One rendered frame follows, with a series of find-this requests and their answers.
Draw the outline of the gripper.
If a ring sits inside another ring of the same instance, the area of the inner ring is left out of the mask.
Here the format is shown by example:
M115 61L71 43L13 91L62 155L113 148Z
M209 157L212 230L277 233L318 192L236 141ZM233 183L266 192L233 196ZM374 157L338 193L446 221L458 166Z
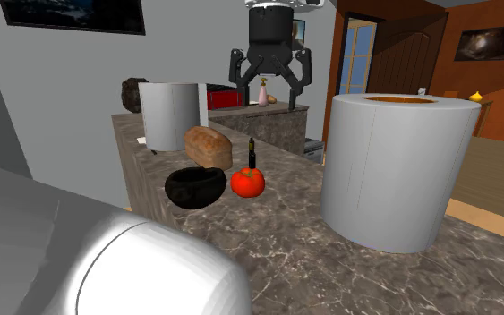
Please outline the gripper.
M294 10L286 6L258 6L249 10L249 48L231 51L228 80L242 94L242 106L249 106L249 84L257 74L281 75L290 86L288 109L295 110L295 101L303 88L312 83L312 56L309 48L295 54L302 65L302 78L297 80L289 64L292 61L292 29ZM250 66L241 74L244 60Z

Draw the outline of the pink soap dispenser bottle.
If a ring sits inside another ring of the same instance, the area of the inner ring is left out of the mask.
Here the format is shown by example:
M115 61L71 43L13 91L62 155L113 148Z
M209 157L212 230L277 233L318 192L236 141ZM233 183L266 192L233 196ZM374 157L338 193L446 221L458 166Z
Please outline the pink soap dispenser bottle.
M266 80L267 80L267 78L261 77L261 85L260 85L260 91L259 91L259 96L258 96L258 106L259 107L264 107L264 106L269 105Z

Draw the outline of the red cabinet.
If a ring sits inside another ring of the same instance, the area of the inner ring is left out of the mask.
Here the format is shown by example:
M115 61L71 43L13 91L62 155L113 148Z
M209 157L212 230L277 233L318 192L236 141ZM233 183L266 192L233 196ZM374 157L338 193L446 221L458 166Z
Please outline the red cabinet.
M208 110L241 105L242 94L234 87L206 84Z

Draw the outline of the blue paned window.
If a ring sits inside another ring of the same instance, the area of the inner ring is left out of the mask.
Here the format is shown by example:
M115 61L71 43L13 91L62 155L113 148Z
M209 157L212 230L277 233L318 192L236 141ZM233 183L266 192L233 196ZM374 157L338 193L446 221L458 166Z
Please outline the blue paned window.
M348 19L339 94L364 93L367 89L377 24Z

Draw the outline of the brown bread loaf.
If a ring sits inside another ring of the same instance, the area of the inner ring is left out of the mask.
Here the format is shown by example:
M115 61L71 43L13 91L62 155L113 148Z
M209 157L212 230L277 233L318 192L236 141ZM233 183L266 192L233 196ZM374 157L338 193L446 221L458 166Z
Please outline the brown bread loaf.
M233 166L232 142L215 129L194 126L184 134L186 155L203 167L216 167L223 171Z

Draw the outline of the small white paper towel roll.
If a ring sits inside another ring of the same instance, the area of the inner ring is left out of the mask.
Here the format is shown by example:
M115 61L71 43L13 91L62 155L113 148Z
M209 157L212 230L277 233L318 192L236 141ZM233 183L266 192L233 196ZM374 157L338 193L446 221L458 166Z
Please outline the small white paper towel roll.
M184 150L184 134L207 126L204 83L141 82L141 111L146 145L155 151Z

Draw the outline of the red tomato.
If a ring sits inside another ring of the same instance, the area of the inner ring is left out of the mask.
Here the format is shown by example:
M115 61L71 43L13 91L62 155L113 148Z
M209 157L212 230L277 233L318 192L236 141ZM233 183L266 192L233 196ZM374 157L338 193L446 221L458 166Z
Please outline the red tomato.
M257 168L243 168L235 172L230 181L231 189L242 198L255 198L265 189L263 173Z

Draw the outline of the brown wooden door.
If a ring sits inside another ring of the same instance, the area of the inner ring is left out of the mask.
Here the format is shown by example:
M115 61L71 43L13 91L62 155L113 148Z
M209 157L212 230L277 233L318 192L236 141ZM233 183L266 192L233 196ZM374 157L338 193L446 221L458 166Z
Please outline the brown wooden door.
M447 19L446 13L437 13L380 23L366 91L416 94L428 89Z

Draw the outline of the dark rough lump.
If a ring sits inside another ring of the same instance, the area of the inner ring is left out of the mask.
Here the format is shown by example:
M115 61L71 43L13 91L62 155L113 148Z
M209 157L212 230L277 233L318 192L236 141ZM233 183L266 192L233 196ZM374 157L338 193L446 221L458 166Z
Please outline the dark rough lump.
M129 78L122 82L121 100L126 110L138 114L141 112L139 83L148 82L144 78Z

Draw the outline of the black bowl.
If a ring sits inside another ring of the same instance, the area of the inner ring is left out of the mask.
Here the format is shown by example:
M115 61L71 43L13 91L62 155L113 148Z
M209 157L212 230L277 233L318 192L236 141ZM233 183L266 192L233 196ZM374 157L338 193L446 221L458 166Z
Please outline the black bowl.
M217 167L186 167L165 181L167 197L182 209L202 209L217 201L226 189L225 172Z

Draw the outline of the large white paper towel roll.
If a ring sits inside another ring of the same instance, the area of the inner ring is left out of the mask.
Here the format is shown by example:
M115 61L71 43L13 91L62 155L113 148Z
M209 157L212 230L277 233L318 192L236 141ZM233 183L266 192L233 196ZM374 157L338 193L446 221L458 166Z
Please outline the large white paper towel roll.
M432 246L472 139L480 104L434 96L332 99L320 215L378 251Z

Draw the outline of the wooden side table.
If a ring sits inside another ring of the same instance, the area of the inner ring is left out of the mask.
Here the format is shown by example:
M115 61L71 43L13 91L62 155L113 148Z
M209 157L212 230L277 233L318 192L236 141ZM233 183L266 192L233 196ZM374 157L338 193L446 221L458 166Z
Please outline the wooden side table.
M474 137L481 136L486 118L491 110L492 101L481 101L480 104L481 104L481 110L474 127L473 132Z

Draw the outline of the small portrait wall picture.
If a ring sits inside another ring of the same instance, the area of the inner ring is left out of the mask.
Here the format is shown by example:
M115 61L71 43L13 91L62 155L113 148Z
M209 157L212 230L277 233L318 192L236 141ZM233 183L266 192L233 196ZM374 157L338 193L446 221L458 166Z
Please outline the small portrait wall picture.
M292 50L298 51L304 47L305 21L293 20Z

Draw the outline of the wide dark wall picture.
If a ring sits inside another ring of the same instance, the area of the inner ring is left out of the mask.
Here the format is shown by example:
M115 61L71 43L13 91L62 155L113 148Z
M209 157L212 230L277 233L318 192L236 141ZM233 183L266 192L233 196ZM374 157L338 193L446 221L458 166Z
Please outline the wide dark wall picture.
M146 34L141 0L0 0L8 25Z

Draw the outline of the brown framed wall picture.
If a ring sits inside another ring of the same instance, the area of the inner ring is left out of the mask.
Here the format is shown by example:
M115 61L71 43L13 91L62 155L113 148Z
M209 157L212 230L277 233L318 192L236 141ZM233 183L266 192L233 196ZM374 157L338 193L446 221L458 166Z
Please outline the brown framed wall picture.
M504 60L504 27L463 31L454 60Z

